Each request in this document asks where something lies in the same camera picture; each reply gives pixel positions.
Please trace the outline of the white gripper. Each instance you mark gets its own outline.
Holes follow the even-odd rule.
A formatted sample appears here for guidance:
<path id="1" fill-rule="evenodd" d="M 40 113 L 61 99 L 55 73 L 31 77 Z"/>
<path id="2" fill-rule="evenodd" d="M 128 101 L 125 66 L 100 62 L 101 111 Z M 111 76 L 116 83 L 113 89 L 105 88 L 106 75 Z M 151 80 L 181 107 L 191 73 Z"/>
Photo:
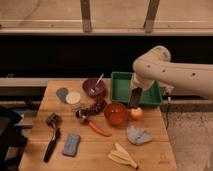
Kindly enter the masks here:
<path id="1" fill-rule="evenodd" d="M 130 88 L 131 89 L 142 88 L 144 91 L 147 91 L 151 88 L 153 83 L 154 83 L 153 80 L 142 78 L 136 73 L 133 73 L 130 81 Z"/>

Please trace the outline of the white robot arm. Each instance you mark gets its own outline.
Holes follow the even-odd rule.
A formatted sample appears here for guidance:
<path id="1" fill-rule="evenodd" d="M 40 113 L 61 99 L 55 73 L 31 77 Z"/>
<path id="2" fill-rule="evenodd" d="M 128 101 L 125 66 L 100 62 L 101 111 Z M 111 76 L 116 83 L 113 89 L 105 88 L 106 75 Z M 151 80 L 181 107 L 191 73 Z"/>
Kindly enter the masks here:
<path id="1" fill-rule="evenodd" d="M 147 90 L 160 81 L 198 96 L 213 99 L 213 65 L 172 63 L 164 46 L 155 46 L 133 62 L 132 83 Z"/>

